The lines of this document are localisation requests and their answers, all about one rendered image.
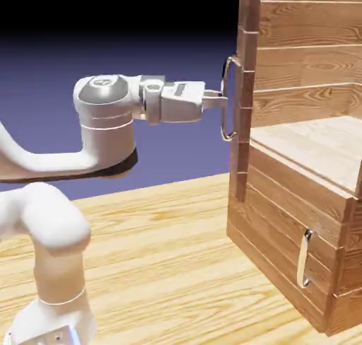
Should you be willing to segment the long curved metal door handle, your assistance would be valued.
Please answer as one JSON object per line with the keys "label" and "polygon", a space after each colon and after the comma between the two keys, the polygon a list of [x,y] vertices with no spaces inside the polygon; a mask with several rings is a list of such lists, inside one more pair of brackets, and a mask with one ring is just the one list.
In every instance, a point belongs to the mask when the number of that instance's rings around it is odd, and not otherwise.
{"label": "long curved metal door handle", "polygon": [[[240,63],[238,57],[233,55],[226,58],[223,63],[223,70],[221,74],[221,97],[228,98],[227,94],[227,86],[228,86],[228,70],[230,64],[233,63],[237,67],[240,67]],[[231,133],[226,132],[226,108],[221,108],[221,137],[225,142],[231,142],[233,137],[237,134],[236,131],[232,131]]]}

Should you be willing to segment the tall wooden cabinet door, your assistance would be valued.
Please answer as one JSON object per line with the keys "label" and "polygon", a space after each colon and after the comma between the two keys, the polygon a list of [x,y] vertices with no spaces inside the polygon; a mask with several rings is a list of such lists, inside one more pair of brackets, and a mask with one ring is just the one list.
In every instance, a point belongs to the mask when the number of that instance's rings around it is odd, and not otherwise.
{"label": "tall wooden cabinet door", "polygon": [[230,196],[239,202],[245,200],[247,184],[260,4],[261,0],[239,0],[237,50],[233,60],[236,135],[231,141],[229,189]]}

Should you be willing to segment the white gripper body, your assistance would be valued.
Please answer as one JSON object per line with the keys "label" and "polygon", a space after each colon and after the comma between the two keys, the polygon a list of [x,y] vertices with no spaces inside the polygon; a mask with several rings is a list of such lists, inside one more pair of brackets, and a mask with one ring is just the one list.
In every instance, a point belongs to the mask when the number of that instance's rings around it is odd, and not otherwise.
{"label": "white gripper body", "polygon": [[197,122],[202,118],[203,81],[167,82],[161,91],[160,118],[162,122]]}

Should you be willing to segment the light wooden cabinet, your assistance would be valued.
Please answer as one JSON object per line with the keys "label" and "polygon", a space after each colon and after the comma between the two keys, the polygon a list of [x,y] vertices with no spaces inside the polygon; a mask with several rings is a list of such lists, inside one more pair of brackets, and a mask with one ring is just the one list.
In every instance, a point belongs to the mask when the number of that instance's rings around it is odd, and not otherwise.
{"label": "light wooden cabinet", "polygon": [[250,141],[356,188],[362,0],[261,0]]}

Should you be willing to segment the short wooden cabinet door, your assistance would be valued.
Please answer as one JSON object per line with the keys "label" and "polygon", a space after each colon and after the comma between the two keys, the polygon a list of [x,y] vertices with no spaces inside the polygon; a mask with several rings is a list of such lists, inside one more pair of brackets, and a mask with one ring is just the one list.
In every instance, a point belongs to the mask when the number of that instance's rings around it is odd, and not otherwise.
{"label": "short wooden cabinet door", "polygon": [[[310,239],[302,289],[300,242]],[[245,200],[229,194],[228,237],[319,332],[362,324],[362,165],[350,192],[250,141]]]}

